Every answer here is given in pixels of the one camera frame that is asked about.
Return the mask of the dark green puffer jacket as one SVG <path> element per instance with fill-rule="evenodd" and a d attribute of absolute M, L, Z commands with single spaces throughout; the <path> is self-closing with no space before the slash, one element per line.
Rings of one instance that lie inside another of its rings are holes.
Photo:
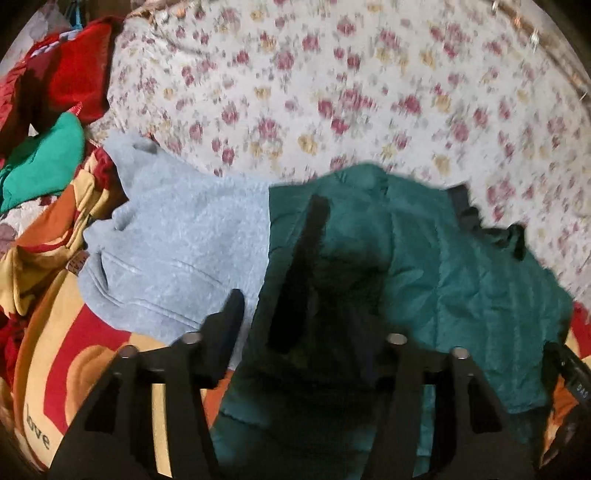
<path fill-rule="evenodd" d="M 358 479 L 389 334 L 475 357 L 511 433 L 541 452 L 573 300 L 522 226 L 469 224 L 467 190 L 356 165 L 270 188 L 270 255 L 211 436 L 226 479 Z"/>

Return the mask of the orange red cartoon blanket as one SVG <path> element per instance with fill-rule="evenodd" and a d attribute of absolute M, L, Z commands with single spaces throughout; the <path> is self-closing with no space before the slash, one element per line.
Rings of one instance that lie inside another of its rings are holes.
<path fill-rule="evenodd" d="M 140 351 L 161 345 L 104 323 L 78 289 L 83 231 L 122 201 L 115 166 L 97 149 L 1 260 L 1 373 L 11 396 L 2 421 L 35 472 L 50 466 L 70 422 L 118 350 L 127 344 Z"/>

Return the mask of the grey sweatshirt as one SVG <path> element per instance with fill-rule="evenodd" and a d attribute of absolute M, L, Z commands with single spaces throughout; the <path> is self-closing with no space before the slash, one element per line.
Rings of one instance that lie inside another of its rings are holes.
<path fill-rule="evenodd" d="M 245 320 L 235 369 L 266 274 L 270 185 L 201 173 L 137 133 L 113 133 L 103 147 L 127 200 L 84 231 L 83 301 L 115 329 L 170 344 L 238 289 Z"/>

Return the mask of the bright green garment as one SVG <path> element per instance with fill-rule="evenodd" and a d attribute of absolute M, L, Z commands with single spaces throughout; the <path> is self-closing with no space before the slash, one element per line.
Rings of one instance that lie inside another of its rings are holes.
<path fill-rule="evenodd" d="M 84 159 L 85 136 L 77 116 L 62 113 L 45 133 L 18 145 L 1 169 L 1 213 L 37 197 L 62 192 Z"/>

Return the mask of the floral bed quilt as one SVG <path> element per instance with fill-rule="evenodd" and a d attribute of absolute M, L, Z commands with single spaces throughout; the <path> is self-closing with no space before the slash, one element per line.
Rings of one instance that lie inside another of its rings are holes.
<path fill-rule="evenodd" d="M 128 17 L 107 114 L 197 169 L 307 180 L 360 162 L 467 183 L 590 300 L 590 115 L 486 1 L 194 1 Z"/>

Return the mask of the red garment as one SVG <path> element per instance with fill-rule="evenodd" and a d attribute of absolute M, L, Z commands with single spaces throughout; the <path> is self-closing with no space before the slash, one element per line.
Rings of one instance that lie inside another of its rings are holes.
<path fill-rule="evenodd" d="M 28 136 L 43 133 L 72 111 L 84 126 L 109 108 L 115 38 L 123 20 L 107 16 L 81 30 L 46 36 L 1 78 L 1 159 Z"/>

